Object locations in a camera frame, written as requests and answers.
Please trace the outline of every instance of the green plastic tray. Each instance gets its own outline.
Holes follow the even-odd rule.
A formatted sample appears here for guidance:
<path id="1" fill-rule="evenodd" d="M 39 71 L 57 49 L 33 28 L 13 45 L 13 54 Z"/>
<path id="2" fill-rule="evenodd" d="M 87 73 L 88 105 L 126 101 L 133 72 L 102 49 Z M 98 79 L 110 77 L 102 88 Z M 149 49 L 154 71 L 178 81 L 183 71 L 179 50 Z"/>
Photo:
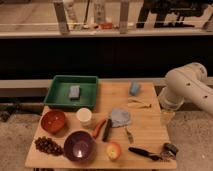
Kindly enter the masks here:
<path id="1" fill-rule="evenodd" d="M 80 86 L 80 98 L 69 99 L 70 86 Z M 56 75 L 53 78 L 44 104 L 50 108 L 81 108 L 93 109 L 96 103 L 98 77 Z"/>

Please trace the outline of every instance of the white cup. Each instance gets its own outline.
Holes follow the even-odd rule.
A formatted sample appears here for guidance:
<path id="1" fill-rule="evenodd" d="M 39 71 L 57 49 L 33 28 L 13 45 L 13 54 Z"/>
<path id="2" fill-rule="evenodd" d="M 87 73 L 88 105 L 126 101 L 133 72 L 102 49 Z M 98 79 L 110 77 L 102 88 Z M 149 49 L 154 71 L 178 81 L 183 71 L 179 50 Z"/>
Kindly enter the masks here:
<path id="1" fill-rule="evenodd" d="M 83 127 L 88 127 L 92 123 L 92 112 L 87 108 L 81 108 L 76 113 L 77 119 Z"/>

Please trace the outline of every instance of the black tongs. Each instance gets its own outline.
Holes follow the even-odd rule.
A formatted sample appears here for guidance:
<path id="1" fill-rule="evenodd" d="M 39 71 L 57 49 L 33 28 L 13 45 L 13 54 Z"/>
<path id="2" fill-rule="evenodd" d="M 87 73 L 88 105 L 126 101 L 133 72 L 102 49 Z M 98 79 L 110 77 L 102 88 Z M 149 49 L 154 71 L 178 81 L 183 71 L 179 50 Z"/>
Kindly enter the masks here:
<path id="1" fill-rule="evenodd" d="M 129 151 L 144 157 L 148 157 L 152 159 L 153 161 L 162 160 L 162 158 L 159 155 L 155 153 L 150 153 L 149 151 L 141 149 L 141 148 L 129 147 Z"/>

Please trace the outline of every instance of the red bowl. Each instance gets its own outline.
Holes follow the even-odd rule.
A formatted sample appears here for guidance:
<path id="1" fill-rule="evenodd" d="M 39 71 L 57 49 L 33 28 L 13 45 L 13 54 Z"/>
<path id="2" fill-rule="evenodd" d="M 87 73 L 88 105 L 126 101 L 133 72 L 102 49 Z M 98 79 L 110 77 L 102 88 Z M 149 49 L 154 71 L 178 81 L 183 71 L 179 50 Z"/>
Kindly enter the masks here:
<path id="1" fill-rule="evenodd" d="M 86 131 L 75 131 L 64 142 L 64 155 L 73 162 L 88 162 L 94 157 L 95 142 Z"/>
<path id="2" fill-rule="evenodd" d="M 41 127 L 49 133 L 57 133 L 65 125 L 65 114 L 60 110 L 47 112 L 41 120 Z"/>

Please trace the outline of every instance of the yellow apple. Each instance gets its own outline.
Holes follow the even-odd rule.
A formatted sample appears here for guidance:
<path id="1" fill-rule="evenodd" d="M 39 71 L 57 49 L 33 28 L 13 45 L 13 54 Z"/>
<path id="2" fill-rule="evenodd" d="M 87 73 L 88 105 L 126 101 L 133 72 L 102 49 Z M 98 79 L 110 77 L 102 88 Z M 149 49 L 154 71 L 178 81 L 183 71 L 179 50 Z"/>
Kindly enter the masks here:
<path id="1" fill-rule="evenodd" d="M 106 153 L 110 160 L 115 161 L 121 155 L 121 146 L 117 142 L 109 142 L 106 147 Z"/>

